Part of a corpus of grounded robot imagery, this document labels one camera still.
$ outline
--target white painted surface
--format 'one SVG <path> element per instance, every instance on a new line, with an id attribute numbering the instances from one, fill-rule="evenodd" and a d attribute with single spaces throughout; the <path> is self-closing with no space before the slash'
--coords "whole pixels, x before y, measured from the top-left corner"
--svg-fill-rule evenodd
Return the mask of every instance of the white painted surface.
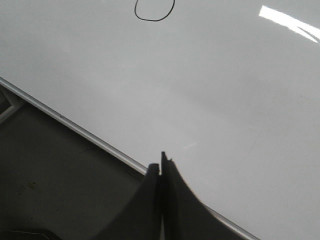
<path id="1" fill-rule="evenodd" d="M 165 150 L 257 237 L 314 240 L 319 44 L 262 5 L 320 27 L 311 0 L 177 1 L 158 23 L 133 0 L 1 0 L 0 76 L 145 166 Z"/>

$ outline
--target gray floor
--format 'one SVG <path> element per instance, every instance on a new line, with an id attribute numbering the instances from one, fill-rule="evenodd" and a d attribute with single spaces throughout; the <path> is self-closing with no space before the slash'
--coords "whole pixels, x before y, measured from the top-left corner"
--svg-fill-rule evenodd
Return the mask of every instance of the gray floor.
<path id="1" fill-rule="evenodd" d="M 29 104 L 0 125 L 0 230 L 43 228 L 88 240 L 142 178 Z"/>

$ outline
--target concrete floor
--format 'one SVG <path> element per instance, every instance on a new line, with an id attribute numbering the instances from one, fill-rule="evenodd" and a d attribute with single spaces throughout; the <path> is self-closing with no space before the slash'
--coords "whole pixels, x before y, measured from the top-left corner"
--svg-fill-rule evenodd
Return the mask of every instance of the concrete floor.
<path id="1" fill-rule="evenodd" d="M 42 228 L 88 240 L 143 176 L 35 107 L 0 125 L 0 231 Z"/>

